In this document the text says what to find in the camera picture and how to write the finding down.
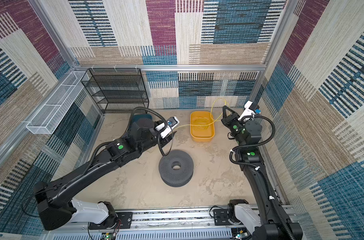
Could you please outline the yellow plastic bin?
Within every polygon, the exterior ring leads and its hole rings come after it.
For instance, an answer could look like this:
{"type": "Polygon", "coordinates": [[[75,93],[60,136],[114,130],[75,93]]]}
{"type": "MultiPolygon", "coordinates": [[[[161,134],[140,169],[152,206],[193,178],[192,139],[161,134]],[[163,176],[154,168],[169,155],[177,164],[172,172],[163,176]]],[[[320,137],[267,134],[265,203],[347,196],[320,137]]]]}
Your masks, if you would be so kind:
{"type": "Polygon", "coordinates": [[[195,111],[190,117],[190,133],[195,142],[210,142],[215,136],[213,115],[207,111],[195,111]]]}

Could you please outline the grey perforated cable spool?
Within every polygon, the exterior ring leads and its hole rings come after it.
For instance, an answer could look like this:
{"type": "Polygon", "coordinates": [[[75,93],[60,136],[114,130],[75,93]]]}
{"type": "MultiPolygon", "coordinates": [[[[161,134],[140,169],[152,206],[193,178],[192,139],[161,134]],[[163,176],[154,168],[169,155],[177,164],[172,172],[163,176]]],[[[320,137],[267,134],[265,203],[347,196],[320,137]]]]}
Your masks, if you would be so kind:
{"type": "Polygon", "coordinates": [[[192,157],[181,150],[172,150],[159,162],[161,179],[170,187],[179,188],[186,185],[194,174],[192,157]]]}

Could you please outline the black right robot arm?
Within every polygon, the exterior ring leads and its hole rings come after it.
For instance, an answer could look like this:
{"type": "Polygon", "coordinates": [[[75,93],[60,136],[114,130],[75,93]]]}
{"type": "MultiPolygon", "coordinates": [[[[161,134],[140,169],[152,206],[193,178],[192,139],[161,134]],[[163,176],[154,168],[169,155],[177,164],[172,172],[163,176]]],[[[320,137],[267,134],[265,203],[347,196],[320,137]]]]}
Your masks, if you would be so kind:
{"type": "Polygon", "coordinates": [[[257,105],[245,108],[242,115],[223,106],[222,124],[230,130],[229,138],[237,142],[229,153],[230,162],[240,166],[257,202],[259,213],[243,200],[228,204],[229,222],[242,224],[248,240],[300,240],[303,230],[291,221],[282,207],[269,179],[259,148],[269,143],[276,133],[272,120],[262,116],[257,105]]]}

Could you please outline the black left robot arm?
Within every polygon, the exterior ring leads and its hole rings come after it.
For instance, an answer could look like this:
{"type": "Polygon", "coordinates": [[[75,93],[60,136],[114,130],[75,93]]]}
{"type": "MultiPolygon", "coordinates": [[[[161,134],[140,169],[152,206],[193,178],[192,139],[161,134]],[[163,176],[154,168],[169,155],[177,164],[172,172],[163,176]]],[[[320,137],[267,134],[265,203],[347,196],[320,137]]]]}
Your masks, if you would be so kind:
{"type": "Polygon", "coordinates": [[[136,107],[121,137],[98,145],[88,162],[67,175],[49,183],[36,183],[33,193],[44,229],[51,231],[73,222],[114,228],[118,216],[111,203],[82,202],[75,195],[106,174],[138,159],[148,149],[158,146],[161,151],[173,140],[173,130],[179,123],[177,117],[166,120],[151,109],[136,107]]]}

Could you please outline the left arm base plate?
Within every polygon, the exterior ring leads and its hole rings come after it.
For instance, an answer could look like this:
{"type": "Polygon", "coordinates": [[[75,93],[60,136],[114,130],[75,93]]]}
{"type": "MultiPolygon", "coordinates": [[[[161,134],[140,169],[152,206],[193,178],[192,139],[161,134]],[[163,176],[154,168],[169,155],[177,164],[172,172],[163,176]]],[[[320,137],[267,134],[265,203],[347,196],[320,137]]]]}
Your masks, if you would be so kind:
{"type": "Polygon", "coordinates": [[[102,223],[89,223],[89,230],[118,230],[129,229],[132,224],[133,212],[116,212],[108,216],[102,223]]]}

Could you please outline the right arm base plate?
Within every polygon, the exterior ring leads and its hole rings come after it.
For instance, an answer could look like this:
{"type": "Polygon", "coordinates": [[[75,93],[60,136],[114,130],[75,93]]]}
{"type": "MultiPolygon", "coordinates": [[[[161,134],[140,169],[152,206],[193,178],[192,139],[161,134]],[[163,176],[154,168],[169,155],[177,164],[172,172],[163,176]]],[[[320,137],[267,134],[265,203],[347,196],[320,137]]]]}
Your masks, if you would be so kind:
{"type": "Polygon", "coordinates": [[[261,225],[260,216],[249,205],[235,205],[227,209],[213,206],[209,215],[216,226],[245,226],[253,229],[261,225]]]}

